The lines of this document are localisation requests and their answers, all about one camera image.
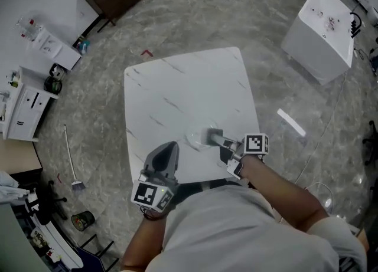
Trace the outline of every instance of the trash can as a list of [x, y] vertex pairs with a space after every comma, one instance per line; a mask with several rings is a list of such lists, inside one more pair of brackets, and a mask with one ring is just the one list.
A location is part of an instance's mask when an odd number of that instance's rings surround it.
[[73, 215], [71, 217], [71, 221], [76, 229], [78, 229], [79, 231], [84, 231], [95, 222], [95, 217], [91, 212], [84, 211], [82, 213]]

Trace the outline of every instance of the white drawer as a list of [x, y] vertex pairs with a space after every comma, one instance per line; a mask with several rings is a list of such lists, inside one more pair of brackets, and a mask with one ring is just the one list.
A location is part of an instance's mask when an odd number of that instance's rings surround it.
[[23, 109], [18, 112], [10, 131], [10, 139], [31, 140], [33, 138], [36, 123], [38, 123], [41, 114], [31, 109]]
[[37, 99], [34, 102], [34, 105], [32, 106], [33, 110], [36, 110], [38, 112], [43, 112], [50, 97], [45, 94], [38, 94]]
[[37, 97], [37, 92], [33, 90], [25, 90], [24, 95], [22, 97], [20, 108], [27, 107], [28, 109], [31, 109], [31, 106], [35, 102], [35, 98]]

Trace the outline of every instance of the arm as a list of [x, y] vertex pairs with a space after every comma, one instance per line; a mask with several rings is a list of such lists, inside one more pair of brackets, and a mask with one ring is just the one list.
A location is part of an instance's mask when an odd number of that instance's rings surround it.
[[247, 178], [279, 214], [294, 228], [306, 232], [328, 217], [318, 199], [279, 176], [255, 156], [242, 158], [242, 178]]
[[125, 251], [121, 271], [146, 270], [148, 264], [161, 253], [166, 221], [167, 218], [158, 221], [143, 219]]

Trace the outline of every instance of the white box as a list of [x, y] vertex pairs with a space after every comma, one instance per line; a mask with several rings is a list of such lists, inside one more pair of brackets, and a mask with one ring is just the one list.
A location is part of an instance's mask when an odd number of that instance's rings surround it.
[[45, 28], [41, 30], [33, 41], [32, 47], [68, 70], [72, 70], [74, 65], [82, 57], [75, 48], [58, 39]]
[[267, 155], [269, 153], [269, 138], [264, 133], [247, 133], [244, 136], [244, 154]]
[[340, 0], [307, 0], [282, 41], [282, 49], [322, 85], [351, 67], [350, 12]]

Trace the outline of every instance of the gray t-shirt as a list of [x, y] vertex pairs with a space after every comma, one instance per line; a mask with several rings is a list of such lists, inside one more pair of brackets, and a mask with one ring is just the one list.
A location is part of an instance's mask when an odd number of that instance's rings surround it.
[[349, 271], [366, 271], [364, 248], [342, 219], [300, 232], [278, 224], [260, 193], [227, 185], [192, 195], [169, 214], [163, 252], [146, 271], [339, 272], [344, 258], [354, 263]]

